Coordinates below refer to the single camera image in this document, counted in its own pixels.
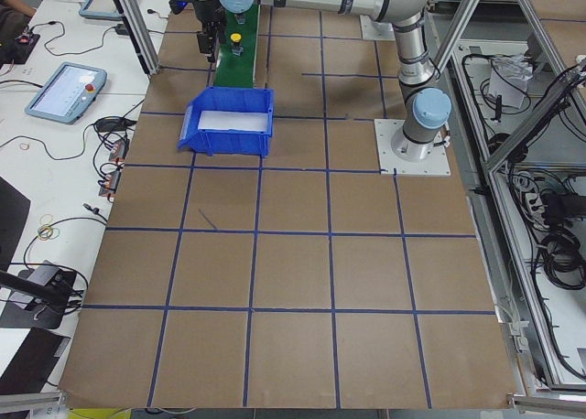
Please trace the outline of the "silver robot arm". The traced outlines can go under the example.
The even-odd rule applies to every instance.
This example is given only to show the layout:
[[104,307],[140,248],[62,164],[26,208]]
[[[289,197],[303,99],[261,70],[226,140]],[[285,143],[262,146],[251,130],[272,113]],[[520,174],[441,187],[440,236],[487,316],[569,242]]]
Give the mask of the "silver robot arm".
[[447,122],[450,98],[436,89],[440,75],[429,56],[424,31],[424,6],[428,0],[169,0],[173,14],[192,5],[201,22],[198,45],[201,54],[214,61],[216,48],[225,41],[228,14],[243,14],[252,5],[275,8],[314,9],[340,15],[367,16],[376,23],[388,23],[395,35],[399,59],[400,88],[407,119],[393,135],[391,146],[401,159],[420,162],[429,156],[439,129]]

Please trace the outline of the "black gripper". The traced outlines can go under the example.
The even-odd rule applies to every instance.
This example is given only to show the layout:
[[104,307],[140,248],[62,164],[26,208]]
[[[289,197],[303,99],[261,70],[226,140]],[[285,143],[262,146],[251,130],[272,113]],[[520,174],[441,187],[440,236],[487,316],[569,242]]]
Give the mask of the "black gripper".
[[180,14],[187,4],[194,8],[202,29],[196,33],[200,53],[209,61],[216,60],[216,47],[224,44],[227,18],[220,0],[169,0],[174,15]]

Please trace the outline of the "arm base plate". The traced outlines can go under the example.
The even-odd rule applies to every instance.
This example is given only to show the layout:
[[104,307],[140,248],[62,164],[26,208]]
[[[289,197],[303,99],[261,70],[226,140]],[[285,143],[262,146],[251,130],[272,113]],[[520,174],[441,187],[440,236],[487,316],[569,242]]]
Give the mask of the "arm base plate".
[[410,142],[403,131],[403,120],[375,119],[374,130],[382,175],[411,177],[449,177],[450,164],[440,132],[424,145]]
[[376,22],[369,16],[360,15],[362,39],[372,41],[395,41],[391,23]]

